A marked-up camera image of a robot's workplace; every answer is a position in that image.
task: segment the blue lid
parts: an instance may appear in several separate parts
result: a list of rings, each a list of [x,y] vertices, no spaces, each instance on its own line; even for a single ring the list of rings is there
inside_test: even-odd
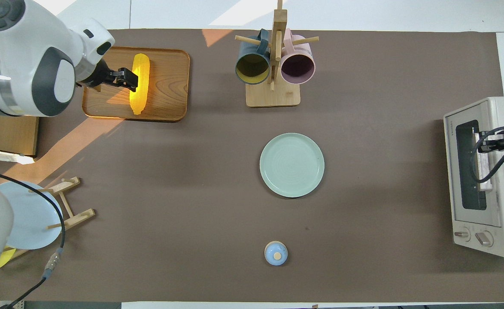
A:
[[[288,250],[280,241],[271,241],[265,246],[265,260],[273,266],[284,264],[288,258]]]

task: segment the blue mug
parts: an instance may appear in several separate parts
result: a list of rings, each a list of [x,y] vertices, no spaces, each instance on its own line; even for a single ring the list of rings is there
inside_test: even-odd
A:
[[[268,48],[269,32],[266,29],[260,30],[258,36],[251,36],[251,39],[260,41],[260,45],[241,42],[239,57],[235,65],[237,77],[245,84],[260,84],[267,79],[270,71],[270,50]]]

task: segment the oven door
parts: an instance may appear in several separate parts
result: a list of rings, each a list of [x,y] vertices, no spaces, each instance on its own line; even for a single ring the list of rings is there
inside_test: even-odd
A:
[[[496,187],[487,182],[477,184],[471,176],[471,154],[477,141],[475,133],[493,129],[491,105],[487,103],[475,105],[446,119],[450,130],[447,134],[454,219],[501,227]],[[481,154],[481,160],[488,161],[491,167],[494,165],[491,153]]]

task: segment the black cord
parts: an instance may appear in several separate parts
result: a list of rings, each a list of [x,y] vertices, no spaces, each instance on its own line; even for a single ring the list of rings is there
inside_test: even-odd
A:
[[[11,178],[9,176],[5,176],[5,175],[2,175],[2,174],[0,174],[0,178],[9,180],[11,182],[15,182],[16,184],[18,184],[20,186],[23,186],[24,188],[28,188],[29,190],[33,191],[34,193],[42,196],[42,198],[44,198],[46,201],[48,201],[48,203],[50,203],[52,205],[52,207],[54,207],[56,213],[58,214],[59,222],[61,223],[61,244],[59,246],[60,246],[60,248],[63,248],[63,246],[65,245],[65,221],[63,220],[63,215],[62,215],[61,211],[58,209],[58,206],[56,206],[56,204],[48,196],[46,196],[44,193],[38,191],[37,189],[33,188],[32,186],[29,186],[29,185],[25,184],[24,182],[20,182],[19,180],[16,180],[14,178]],[[43,276],[42,279],[35,286],[33,286],[32,288],[30,288],[29,290],[27,290],[23,295],[21,295],[18,299],[16,299],[15,301],[13,301],[10,305],[7,305],[6,308],[13,309],[13,307],[17,303],[19,303],[22,299],[24,299],[25,297],[27,297],[27,295],[29,295],[30,293],[32,293],[32,291],[36,290],[40,285],[42,285],[42,283],[44,283],[44,281],[46,281],[46,279],[48,279],[48,277],[47,276]]]
[[[501,131],[501,130],[504,130],[504,127],[497,127],[496,129],[492,129],[491,131],[488,131],[486,134],[483,135],[483,137],[481,137],[479,139],[479,141],[477,141],[477,143],[475,144],[474,149],[471,151],[471,160],[470,160],[470,163],[471,163],[471,175],[474,178],[475,182],[477,182],[479,184],[482,184],[483,182],[486,182],[487,180],[489,180],[492,176],[494,176],[494,174],[496,174],[496,172],[502,166],[502,164],[504,164],[504,155],[503,155],[500,158],[500,160],[498,160],[498,162],[496,164],[494,164],[494,167],[487,174],[487,176],[483,177],[482,179],[477,178],[477,175],[475,174],[475,171],[474,171],[474,168],[475,168],[474,159],[475,159],[477,150],[479,149],[479,146],[483,143],[483,141],[485,139],[487,139],[487,137],[489,137],[489,135],[493,135],[497,131]]]

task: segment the pink mug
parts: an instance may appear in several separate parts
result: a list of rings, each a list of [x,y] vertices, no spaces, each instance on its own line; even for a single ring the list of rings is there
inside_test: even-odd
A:
[[[292,45],[292,41],[305,39],[301,35],[292,35],[286,29],[283,43],[285,47],[281,52],[281,75],[290,84],[303,84],[315,74],[315,61],[309,43]]]

